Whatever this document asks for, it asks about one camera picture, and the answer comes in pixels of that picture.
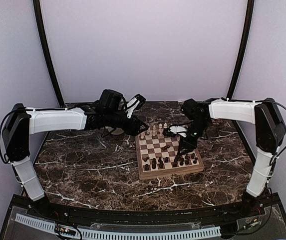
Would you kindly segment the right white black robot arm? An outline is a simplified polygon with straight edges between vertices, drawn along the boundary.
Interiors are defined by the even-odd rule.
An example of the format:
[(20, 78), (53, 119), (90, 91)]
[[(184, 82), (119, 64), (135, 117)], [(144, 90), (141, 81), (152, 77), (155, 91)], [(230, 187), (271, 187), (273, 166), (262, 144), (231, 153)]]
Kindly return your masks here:
[(192, 152), (197, 148), (198, 139), (208, 128), (211, 120), (231, 120), (254, 125), (257, 156), (247, 185), (247, 194), (257, 198), (263, 192), (266, 183), (273, 176), (273, 169), (284, 148), (281, 147), (286, 124), (281, 115), (283, 105), (273, 98), (264, 100), (230, 100), (228, 98), (210, 98), (204, 101), (188, 99), (181, 111), (189, 119), (184, 124), (171, 125), (168, 130), (180, 136), (179, 154)]

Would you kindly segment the dark knight piece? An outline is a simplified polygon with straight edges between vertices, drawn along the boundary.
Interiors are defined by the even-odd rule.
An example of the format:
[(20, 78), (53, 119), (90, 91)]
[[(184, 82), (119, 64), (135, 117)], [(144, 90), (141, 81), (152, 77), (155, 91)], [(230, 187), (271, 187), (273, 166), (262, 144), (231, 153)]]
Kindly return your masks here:
[(165, 146), (161, 147), (161, 150), (165, 151), (165, 150), (169, 149), (170, 147), (171, 147), (170, 145), (165, 145)]

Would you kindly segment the dark tall piece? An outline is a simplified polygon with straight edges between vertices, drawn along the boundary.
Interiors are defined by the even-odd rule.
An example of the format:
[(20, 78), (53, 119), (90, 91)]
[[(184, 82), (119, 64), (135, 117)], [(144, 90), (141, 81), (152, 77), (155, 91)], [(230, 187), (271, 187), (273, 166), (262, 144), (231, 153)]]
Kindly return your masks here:
[(161, 157), (158, 159), (158, 162), (159, 162), (159, 169), (163, 169), (164, 168), (164, 163), (163, 163)]
[(180, 158), (180, 160), (179, 160), (179, 165), (180, 165), (180, 166), (183, 166), (183, 165), (184, 165), (184, 158), (183, 158), (183, 157)]
[(156, 159), (155, 159), (155, 158), (153, 158), (153, 159), (152, 159), (152, 169), (155, 169), (155, 168), (156, 168), (156, 166), (157, 166)]

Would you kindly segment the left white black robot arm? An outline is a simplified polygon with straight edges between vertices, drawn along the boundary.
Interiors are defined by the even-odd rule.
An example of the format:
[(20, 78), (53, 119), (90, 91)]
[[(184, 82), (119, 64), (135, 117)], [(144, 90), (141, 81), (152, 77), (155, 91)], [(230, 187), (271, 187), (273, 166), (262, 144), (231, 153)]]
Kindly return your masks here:
[(107, 107), (99, 102), (70, 108), (26, 108), (17, 103), (0, 124), (0, 158), (12, 165), (19, 183), (29, 198), (35, 202), (34, 210), (43, 218), (53, 214), (53, 206), (39, 182), (30, 160), (29, 137), (32, 134), (76, 130), (88, 131), (110, 127), (114, 132), (122, 129), (127, 135), (137, 136), (148, 129), (133, 111), (141, 105), (130, 107)]

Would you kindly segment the dark tall piece front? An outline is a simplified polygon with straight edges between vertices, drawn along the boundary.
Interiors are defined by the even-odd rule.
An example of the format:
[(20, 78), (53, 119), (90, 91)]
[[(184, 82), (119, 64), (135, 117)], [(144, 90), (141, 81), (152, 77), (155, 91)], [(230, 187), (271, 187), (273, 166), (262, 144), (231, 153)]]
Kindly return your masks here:
[(152, 159), (152, 169), (155, 169), (155, 168), (156, 168), (156, 166), (157, 166), (156, 159), (155, 159), (155, 158), (153, 158), (153, 159)]

